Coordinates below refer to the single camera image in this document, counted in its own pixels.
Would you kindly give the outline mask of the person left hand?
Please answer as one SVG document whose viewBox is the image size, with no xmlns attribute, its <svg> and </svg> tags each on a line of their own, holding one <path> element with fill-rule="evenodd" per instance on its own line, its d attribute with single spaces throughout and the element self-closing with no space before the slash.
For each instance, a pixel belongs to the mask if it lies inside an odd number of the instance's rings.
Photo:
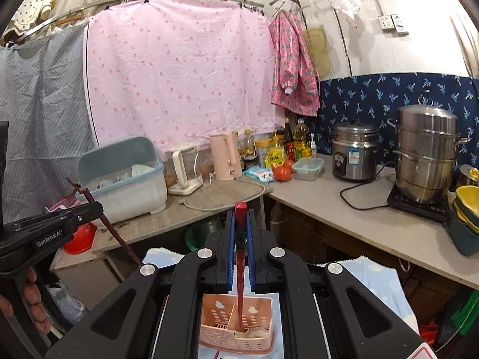
<svg viewBox="0 0 479 359">
<path fill-rule="evenodd" d="M 37 274 L 32 267 L 29 267 L 26 272 L 27 283 L 24 287 L 24 299 L 28 303 L 33 323 L 43 335 L 50 332 L 49 318 L 46 309 L 42 304 L 41 293 L 36 285 Z"/>
</svg>

